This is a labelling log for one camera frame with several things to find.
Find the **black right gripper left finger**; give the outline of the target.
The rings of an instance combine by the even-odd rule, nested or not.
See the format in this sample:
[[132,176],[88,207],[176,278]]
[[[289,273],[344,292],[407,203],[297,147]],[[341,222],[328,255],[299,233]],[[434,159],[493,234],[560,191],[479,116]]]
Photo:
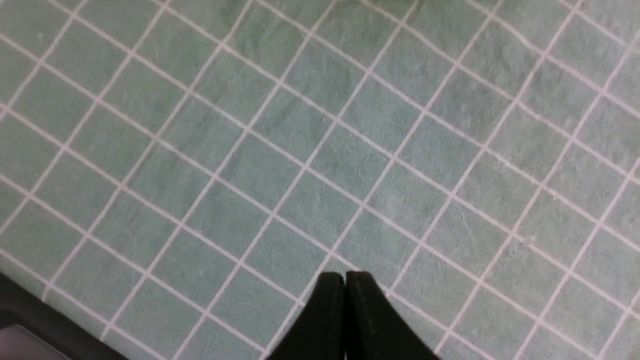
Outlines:
[[269,360],[343,360],[345,280],[337,272],[322,272],[311,296]]

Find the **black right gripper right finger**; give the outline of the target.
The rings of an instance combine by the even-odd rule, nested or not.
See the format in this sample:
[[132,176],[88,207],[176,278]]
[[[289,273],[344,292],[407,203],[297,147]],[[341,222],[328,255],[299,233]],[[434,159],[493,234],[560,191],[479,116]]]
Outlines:
[[438,360],[370,273],[346,273],[345,301],[347,360]]

